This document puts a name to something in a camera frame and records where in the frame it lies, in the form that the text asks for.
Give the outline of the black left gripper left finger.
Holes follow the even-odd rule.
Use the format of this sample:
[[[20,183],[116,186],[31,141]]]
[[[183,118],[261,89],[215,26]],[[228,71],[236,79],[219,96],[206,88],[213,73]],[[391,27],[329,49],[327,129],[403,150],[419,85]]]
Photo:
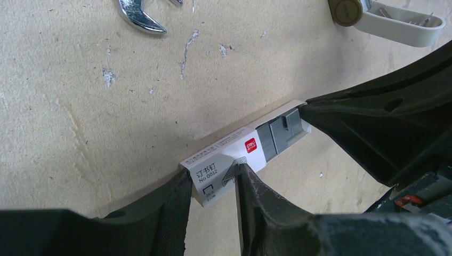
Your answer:
[[[167,183],[104,218],[66,209],[1,211],[1,255],[183,255],[192,180]]]

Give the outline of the green and white stapler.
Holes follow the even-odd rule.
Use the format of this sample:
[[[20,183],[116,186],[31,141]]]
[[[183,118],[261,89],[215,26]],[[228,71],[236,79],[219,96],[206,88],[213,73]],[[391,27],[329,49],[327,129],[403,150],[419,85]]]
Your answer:
[[[329,0],[332,20],[342,27],[412,47],[431,46],[446,22],[433,13],[398,8],[378,1]]]

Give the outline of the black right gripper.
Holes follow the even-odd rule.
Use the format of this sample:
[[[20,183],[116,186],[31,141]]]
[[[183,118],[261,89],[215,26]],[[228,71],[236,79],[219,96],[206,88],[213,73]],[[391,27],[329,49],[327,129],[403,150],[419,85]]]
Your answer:
[[[366,213],[430,214],[451,223],[451,162],[443,162],[451,159],[451,43],[382,77],[309,99],[300,116],[383,185],[431,171],[395,185]]]

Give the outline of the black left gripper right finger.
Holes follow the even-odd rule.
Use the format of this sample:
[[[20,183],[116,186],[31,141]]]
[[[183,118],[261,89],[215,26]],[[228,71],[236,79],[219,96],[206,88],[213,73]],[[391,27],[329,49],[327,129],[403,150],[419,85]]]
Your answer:
[[[235,166],[242,255],[451,255],[451,228],[427,214],[312,214]]]

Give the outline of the white staple box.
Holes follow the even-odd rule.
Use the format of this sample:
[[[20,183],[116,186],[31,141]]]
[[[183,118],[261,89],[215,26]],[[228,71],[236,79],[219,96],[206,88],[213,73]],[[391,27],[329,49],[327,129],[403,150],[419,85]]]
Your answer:
[[[235,187],[235,166],[247,164],[254,172],[267,165],[257,130],[242,127],[179,163],[188,170],[192,195],[208,207]]]

